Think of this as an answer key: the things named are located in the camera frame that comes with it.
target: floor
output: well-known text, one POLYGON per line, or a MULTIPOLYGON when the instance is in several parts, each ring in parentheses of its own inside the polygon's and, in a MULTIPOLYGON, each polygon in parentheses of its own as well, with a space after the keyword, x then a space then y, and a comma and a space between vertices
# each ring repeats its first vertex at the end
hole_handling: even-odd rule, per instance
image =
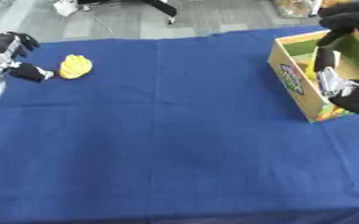
POLYGON ((27 32, 40 42, 74 39, 167 39, 217 32, 316 25, 316 18, 279 16, 271 0, 169 0, 179 8, 175 24, 154 8, 113 1, 61 17, 53 0, 16 0, 0 10, 0 32, 27 32))

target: cardboard box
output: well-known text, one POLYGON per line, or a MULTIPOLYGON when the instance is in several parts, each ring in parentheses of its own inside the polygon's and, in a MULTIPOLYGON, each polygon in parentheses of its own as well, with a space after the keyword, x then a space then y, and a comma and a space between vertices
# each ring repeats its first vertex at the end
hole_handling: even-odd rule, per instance
MULTIPOLYGON (((277 38, 269 58, 273 70, 311 123, 351 114, 330 103, 320 93, 318 82, 305 75, 317 40, 326 34, 327 31, 317 31, 277 38)), ((359 80, 359 32, 340 39, 334 48, 341 53, 339 66, 335 71, 342 78, 359 80)))

